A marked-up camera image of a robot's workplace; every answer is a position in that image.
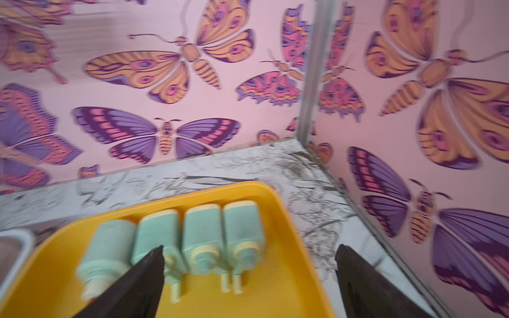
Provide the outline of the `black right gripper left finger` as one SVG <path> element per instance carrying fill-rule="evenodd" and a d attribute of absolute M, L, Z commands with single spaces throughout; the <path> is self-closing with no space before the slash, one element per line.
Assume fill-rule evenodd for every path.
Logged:
<path fill-rule="evenodd" d="M 155 317 L 164 287 L 164 265 L 160 245 L 74 317 Z"/>

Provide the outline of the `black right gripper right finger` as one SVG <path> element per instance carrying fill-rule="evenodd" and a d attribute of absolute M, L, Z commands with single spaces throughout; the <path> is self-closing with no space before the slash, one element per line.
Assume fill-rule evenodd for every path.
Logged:
<path fill-rule="evenodd" d="M 351 247 L 340 245 L 336 276 L 347 317 L 429 317 Z"/>

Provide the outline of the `green sharpener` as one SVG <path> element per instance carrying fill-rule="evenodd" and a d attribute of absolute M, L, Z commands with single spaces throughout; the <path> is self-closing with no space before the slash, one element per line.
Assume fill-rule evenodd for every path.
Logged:
<path fill-rule="evenodd" d="M 166 209 L 143 217 L 137 227 L 131 264 L 135 265 L 152 249 L 163 247 L 164 281 L 171 289 L 171 302 L 182 296 L 182 278 L 188 267 L 181 251 L 182 230 L 180 216 L 175 209 Z"/>
<path fill-rule="evenodd" d="M 255 269 L 265 253 L 266 238 L 260 210 L 255 201 L 236 201 L 223 207 L 223 221 L 233 291 L 241 294 L 243 273 Z"/>
<path fill-rule="evenodd" d="M 221 291 L 230 292 L 229 266 L 219 205 L 199 205 L 185 212 L 182 252 L 192 275 L 206 276 L 214 273 L 220 277 Z"/>
<path fill-rule="evenodd" d="M 129 271 L 136 233 L 137 225 L 126 220 L 104 222 L 97 228 L 76 270 L 84 285 L 84 301 L 98 298 Z"/>

